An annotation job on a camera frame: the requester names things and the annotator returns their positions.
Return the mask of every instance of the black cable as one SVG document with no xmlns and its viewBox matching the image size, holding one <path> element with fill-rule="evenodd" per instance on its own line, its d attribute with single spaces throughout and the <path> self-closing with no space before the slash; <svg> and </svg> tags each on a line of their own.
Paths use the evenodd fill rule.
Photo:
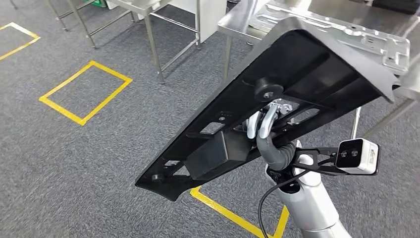
<svg viewBox="0 0 420 238">
<path fill-rule="evenodd" d="M 323 164 L 326 164 L 326 163 L 329 163 L 329 162 L 331 162 L 330 161 L 330 159 L 327 159 L 327 160 L 323 160 L 323 161 L 321 161 L 321 162 L 319 162 L 318 163 L 318 165 L 323 165 Z M 286 180 L 286 181 L 284 181 L 284 182 L 281 182 L 281 183 L 279 183 L 279 184 L 277 184 L 277 185 L 275 185 L 275 186 L 273 186 L 272 188 L 270 188 L 263 196 L 262 196 L 262 198 L 261 198 L 261 200 L 260 200 L 260 203 L 258 204 L 258 223 L 260 224 L 260 228 L 261 228 L 261 231 L 262 231 L 262 235 L 264 236 L 264 238 L 268 238 L 268 236 L 267 236 L 267 232 L 265 231 L 265 228 L 264 228 L 264 224 L 263 224 L 263 215 L 262 215 L 262 210 L 263 210 L 263 203 L 264 203 L 264 201 L 265 201 L 265 199 L 270 195 L 270 193 L 272 193 L 274 190 L 276 190 L 276 189 L 278 189 L 278 188 L 280 188 L 280 187 L 283 187 L 284 185 L 286 185 L 286 184 L 288 184 L 288 183 L 290 183 L 290 182 L 293 182 L 293 181 L 295 181 L 295 180 L 297 180 L 298 178 L 300 178 L 300 177 L 302 177 L 303 175 L 305 175 L 305 174 L 307 174 L 307 173 L 309 173 L 310 172 L 310 170 L 306 170 L 306 171 L 304 171 L 304 172 L 302 172 L 302 173 L 300 173 L 300 174 L 298 174 L 298 175 L 295 175 L 295 176 L 293 176 L 292 178 L 290 178 L 290 179 L 288 179 L 288 180 Z"/>
</svg>

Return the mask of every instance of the gray carpet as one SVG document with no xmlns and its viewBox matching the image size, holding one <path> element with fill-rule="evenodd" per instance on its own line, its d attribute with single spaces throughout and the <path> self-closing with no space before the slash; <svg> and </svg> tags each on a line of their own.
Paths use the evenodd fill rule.
<svg viewBox="0 0 420 238">
<path fill-rule="evenodd" d="M 210 37 L 190 49 L 165 73 L 160 85 L 142 22 L 126 16 L 94 36 L 94 50 L 74 16 L 61 30 L 43 0 L 0 2 L 0 26 L 15 22 L 38 34 L 36 43 L 0 61 L 0 237 L 255 237 L 193 198 L 177 202 L 134 187 L 134 179 L 221 82 L 225 37 Z M 65 1 L 53 1 L 63 12 Z M 89 29 L 123 12 L 82 10 Z M 193 25 L 194 16 L 174 7 L 161 14 Z M 187 45 L 193 34 L 152 18 L 161 62 Z M 0 31 L 0 52 L 26 36 Z M 232 67 L 251 49 L 235 40 Z M 133 79 L 85 126 L 39 102 L 55 86 L 95 60 Z M 82 117 L 121 84 L 89 69 L 51 99 Z M 377 100 L 363 107 L 360 133 L 395 105 Z M 371 138 L 383 145 L 374 178 L 324 178 L 341 221 L 356 238 L 420 237 L 420 107 Z M 350 135 L 346 115 L 302 138 L 305 146 L 336 146 Z M 263 162 L 255 160 L 215 179 L 201 192 L 257 225 L 257 204 L 269 188 Z M 272 233 L 281 203 L 270 196 L 263 218 Z M 284 237 L 299 237 L 289 220 Z"/>
</svg>

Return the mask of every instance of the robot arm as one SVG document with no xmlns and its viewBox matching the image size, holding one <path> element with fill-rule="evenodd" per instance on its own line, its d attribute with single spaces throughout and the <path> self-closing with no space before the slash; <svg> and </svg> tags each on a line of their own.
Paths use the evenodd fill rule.
<svg viewBox="0 0 420 238">
<path fill-rule="evenodd" d="M 375 175 L 378 168 L 379 146 L 364 139 L 355 139 L 341 142 L 338 149 L 305 150 L 299 149 L 302 146 L 298 140 L 296 145 L 291 142 L 277 149 L 272 143 L 269 132 L 272 119 L 277 118 L 275 114 L 284 114 L 279 108 L 279 105 L 270 104 L 257 136 L 258 149 L 267 162 L 264 171 L 266 177 L 272 185 L 279 187 L 275 191 L 304 238 L 350 238 L 339 220 L 338 212 L 322 183 L 320 173 L 332 176 Z M 250 132 L 255 130 L 255 127 L 249 127 L 247 130 Z M 317 154 L 330 155 L 330 159 L 318 163 Z M 333 166 L 323 166 L 328 163 L 332 163 Z M 259 213 L 265 197 L 264 195 L 260 202 Z M 265 234 L 261 214 L 259 222 Z"/>
</svg>

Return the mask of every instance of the yellow floor marking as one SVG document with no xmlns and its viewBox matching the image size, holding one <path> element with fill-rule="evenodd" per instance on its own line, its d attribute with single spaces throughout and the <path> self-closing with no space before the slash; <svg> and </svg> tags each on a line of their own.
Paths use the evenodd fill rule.
<svg viewBox="0 0 420 238">
<path fill-rule="evenodd" d="M 221 215 L 225 216 L 226 218 L 230 219 L 234 223 L 238 224 L 242 228 L 246 229 L 247 231 L 251 232 L 252 234 L 256 235 L 257 237 L 264 238 L 263 232 L 260 228 L 254 226 L 247 220 L 243 219 L 242 217 L 236 215 L 235 213 L 229 211 L 222 205 L 218 204 L 217 202 L 211 200 L 204 194 L 200 193 L 200 187 L 193 188 L 190 194 L 201 201 L 202 203 L 206 204 L 207 206 L 211 207 Z M 287 219 L 289 218 L 289 211 L 287 210 L 286 206 L 283 206 L 283 210 L 281 212 L 280 219 L 277 224 L 277 229 L 274 235 L 268 235 L 270 238 L 280 238 L 283 236 L 284 229 L 286 228 Z"/>
<path fill-rule="evenodd" d="M 12 54 L 14 54 L 14 53 L 18 52 L 19 50 L 21 50 L 21 49 L 23 49 L 23 48 L 27 47 L 28 45 L 31 45 L 31 44 L 35 43 L 37 40 L 39 40 L 39 39 L 40 39 L 40 37 L 39 37 L 39 36 L 37 36 L 37 34 L 35 34 L 35 33 L 33 33 L 33 32 L 30 32 L 30 31 L 26 30 L 25 28 L 23 28 L 23 27 L 19 26 L 18 24 L 14 23 L 14 22 L 11 22 L 11 23 L 9 23 L 9 24 L 7 24 L 7 25 L 4 25 L 4 26 L 0 27 L 0 31 L 1 31 L 1 30 L 3 30 L 3 29 L 4 29 L 4 28 L 6 28 L 6 27 L 9 27 L 9 26 L 10 26 L 10 27 L 13 27 L 14 29 L 16 29 L 16 30 L 18 30 L 18 31 L 20 31 L 20 32 L 22 32 L 22 33 L 25 33 L 26 35 L 31 36 L 31 37 L 32 37 L 32 38 L 34 38 L 34 39 L 33 39 L 32 41 L 30 41 L 30 42 L 28 42 L 28 43 L 24 44 L 23 46 L 19 46 L 18 48 L 16 48 L 16 49 L 14 49 L 14 50 L 12 50 L 12 51 L 10 51 L 10 52 L 8 52 L 8 53 L 6 53 L 6 54 L 4 54 L 4 55 L 0 56 L 0 60 L 2 60 L 2 59 L 4 59 L 4 58 L 6 58 L 6 57 L 8 57 L 8 56 L 10 56 L 10 55 L 12 55 Z"/>
<path fill-rule="evenodd" d="M 58 105 L 57 103 L 51 101 L 50 99 L 48 99 L 49 96 L 51 96 L 53 93 L 55 93 L 56 91 L 58 91 L 60 88 L 64 87 L 65 85 L 67 85 L 69 82 L 71 82 L 73 79 L 75 79 L 76 77 L 78 77 L 79 75 L 81 75 L 83 72 L 85 72 L 86 70 L 88 70 L 90 67 L 95 66 L 99 69 L 102 69 L 103 71 L 121 79 L 124 81 L 123 84 L 121 84 L 121 86 L 119 86 L 113 93 L 111 93 L 111 95 L 109 95 L 103 102 L 99 103 L 99 105 L 97 105 L 90 113 L 88 113 L 87 116 L 85 116 L 84 118 L 80 118 L 78 116 L 76 116 L 75 114 L 73 114 L 72 112 L 70 112 L 69 110 L 61 107 L 60 105 Z M 117 71 L 114 71 L 108 67 L 105 67 L 95 61 L 90 61 L 85 67 L 83 67 L 81 70 L 79 70 L 77 73 L 75 73 L 74 75 L 72 75 L 70 78 L 68 78 L 66 81 L 62 82 L 61 84 L 59 84 L 58 86 L 56 86 L 55 88 L 53 88 L 51 91 L 47 92 L 45 95 L 41 96 L 39 98 L 39 100 L 45 104 L 47 104 L 48 106 L 50 106 L 51 108 L 55 109 L 56 111 L 60 112 L 61 114 L 65 115 L 66 117 L 68 117 L 69 119 L 75 121 L 76 123 L 80 124 L 80 125 L 85 125 L 86 122 L 92 118 L 97 112 L 99 112 L 100 109 L 102 109 L 107 103 L 109 103 L 119 92 L 121 92 L 129 83 L 131 83 L 132 79 L 128 78 L 127 76 L 124 76 L 120 73 L 118 73 Z"/>
</svg>

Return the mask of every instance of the perforated metal plate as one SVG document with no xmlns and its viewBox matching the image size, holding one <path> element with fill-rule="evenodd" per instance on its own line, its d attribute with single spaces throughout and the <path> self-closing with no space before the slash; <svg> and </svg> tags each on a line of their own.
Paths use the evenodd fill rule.
<svg viewBox="0 0 420 238">
<path fill-rule="evenodd" d="M 406 38 L 294 9 L 274 0 L 265 4 L 251 18 L 249 25 L 268 33 L 281 19 L 290 16 L 298 17 L 316 29 L 328 32 L 339 42 L 385 66 L 395 75 L 401 76 L 408 72 L 410 41 Z"/>
</svg>

